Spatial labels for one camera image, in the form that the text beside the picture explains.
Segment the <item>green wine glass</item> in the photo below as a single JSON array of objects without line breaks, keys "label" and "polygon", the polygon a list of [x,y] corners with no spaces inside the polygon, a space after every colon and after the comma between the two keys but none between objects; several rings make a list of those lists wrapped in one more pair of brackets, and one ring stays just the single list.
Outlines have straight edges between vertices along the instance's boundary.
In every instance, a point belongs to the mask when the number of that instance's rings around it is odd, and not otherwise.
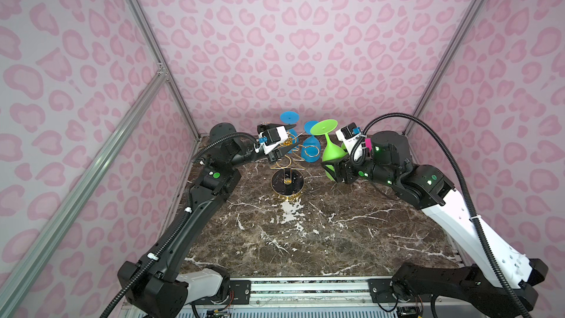
[{"label": "green wine glass", "polygon": [[347,154],[341,147],[333,143],[330,139],[330,132],[334,131],[337,127],[338,122],[335,119],[326,119],[316,123],[310,129],[311,135],[322,135],[325,137],[326,147],[322,153],[322,168],[324,169],[327,177],[335,182],[337,182],[337,179],[335,178],[335,166],[333,165],[333,162],[340,161]]}]

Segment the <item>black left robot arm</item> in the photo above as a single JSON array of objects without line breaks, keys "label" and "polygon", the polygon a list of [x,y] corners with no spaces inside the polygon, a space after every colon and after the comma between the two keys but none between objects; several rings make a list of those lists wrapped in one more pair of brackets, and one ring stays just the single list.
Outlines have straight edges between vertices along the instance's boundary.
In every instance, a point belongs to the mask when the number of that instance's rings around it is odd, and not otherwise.
[{"label": "black left robot arm", "polygon": [[240,166],[267,159],[274,163],[290,146],[291,125],[261,124],[257,135],[238,132],[231,123],[210,131],[207,145],[194,156],[202,170],[186,193],[184,208],[137,262],[127,261],[118,272],[120,291],[102,312],[108,317],[122,299],[149,317],[176,317],[186,304],[206,298],[224,304],[230,300],[230,274],[219,266],[192,272],[181,281],[182,263],[214,214],[237,187]]}]

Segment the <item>magenta wine glass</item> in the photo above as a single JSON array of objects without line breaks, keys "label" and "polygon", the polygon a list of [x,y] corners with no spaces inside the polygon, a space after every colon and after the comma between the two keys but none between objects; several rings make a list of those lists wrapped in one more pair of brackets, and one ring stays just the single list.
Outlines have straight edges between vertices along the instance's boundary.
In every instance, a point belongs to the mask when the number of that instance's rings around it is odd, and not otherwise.
[{"label": "magenta wine glass", "polygon": [[370,138],[365,139],[365,145],[366,145],[367,150],[370,151],[372,149],[372,142],[371,142]]}]

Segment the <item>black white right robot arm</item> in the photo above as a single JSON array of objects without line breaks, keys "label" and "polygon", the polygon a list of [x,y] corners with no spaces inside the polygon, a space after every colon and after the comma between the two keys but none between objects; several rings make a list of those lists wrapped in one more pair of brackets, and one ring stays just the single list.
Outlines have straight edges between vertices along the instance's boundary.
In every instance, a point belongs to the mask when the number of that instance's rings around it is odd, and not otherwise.
[{"label": "black white right robot arm", "polygon": [[410,206],[432,219],[472,259],[458,269],[439,269],[404,263],[393,275],[391,293],[400,300],[428,294],[470,303],[487,317],[524,317],[539,298],[536,285],[548,267],[520,253],[493,230],[468,203],[461,188],[439,169],[413,162],[404,135],[375,133],[372,150],[364,157],[353,150],[360,139],[345,141],[348,155],[328,161],[325,169],[338,183],[358,179],[388,186]]}]

